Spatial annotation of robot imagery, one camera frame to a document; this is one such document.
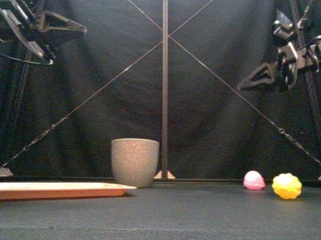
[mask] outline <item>dark floor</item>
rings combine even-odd
[[[284,201],[271,185],[153,183],[117,198],[0,202],[0,239],[319,240],[319,200],[319,187]]]

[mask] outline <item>wire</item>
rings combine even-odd
[[[46,63],[40,63],[40,62],[32,62],[32,61],[28,61],[28,60],[22,60],[19,58],[14,58],[11,56],[7,56],[2,53],[0,53],[0,57],[2,58],[6,58],[9,59],[10,61],[14,61],[14,62],[18,62],[18,63],[22,63],[22,64],[29,64],[29,65],[34,65],[34,66],[50,66],[53,64],[53,61],[49,60]]]

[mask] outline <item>metal pole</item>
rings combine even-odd
[[[168,0],[163,0],[161,179],[168,172]]]

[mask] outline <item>black backdrop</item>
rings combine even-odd
[[[88,34],[60,47],[52,67],[29,68],[18,118],[1,123],[2,162],[105,87],[9,164],[14,175],[109,177],[112,139],[161,142],[161,7],[160,0],[46,2]],[[248,170],[266,178],[319,175],[318,164],[266,119],[319,157],[303,77],[287,93],[233,92],[259,64],[275,60],[276,8],[291,17],[287,1],[169,0],[168,169],[177,178],[236,179]],[[310,25],[307,38],[319,34]],[[9,86],[19,81],[17,68],[1,61]],[[15,107],[13,89],[1,88],[3,113]]]

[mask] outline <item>pink toy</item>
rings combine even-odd
[[[243,185],[248,190],[260,190],[264,186],[264,179],[256,171],[248,171],[244,175]]]

